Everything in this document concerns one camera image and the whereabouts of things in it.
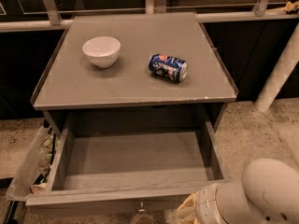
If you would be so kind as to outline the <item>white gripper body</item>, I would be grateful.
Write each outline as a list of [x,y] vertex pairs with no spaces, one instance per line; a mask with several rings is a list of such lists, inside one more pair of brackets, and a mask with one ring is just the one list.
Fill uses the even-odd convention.
[[200,224],[221,224],[221,216],[216,203],[217,184],[204,186],[195,202],[196,217]]

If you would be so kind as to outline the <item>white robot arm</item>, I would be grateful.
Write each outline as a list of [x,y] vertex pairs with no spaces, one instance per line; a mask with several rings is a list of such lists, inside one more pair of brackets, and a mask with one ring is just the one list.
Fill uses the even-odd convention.
[[299,224],[299,172],[282,161],[252,161],[239,178],[189,195],[177,210],[177,222]]

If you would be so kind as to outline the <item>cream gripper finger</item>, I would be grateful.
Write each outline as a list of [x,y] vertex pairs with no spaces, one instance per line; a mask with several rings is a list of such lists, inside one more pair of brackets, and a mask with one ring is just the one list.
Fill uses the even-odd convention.
[[196,216],[196,200],[198,193],[190,194],[177,209],[178,224],[199,224]]

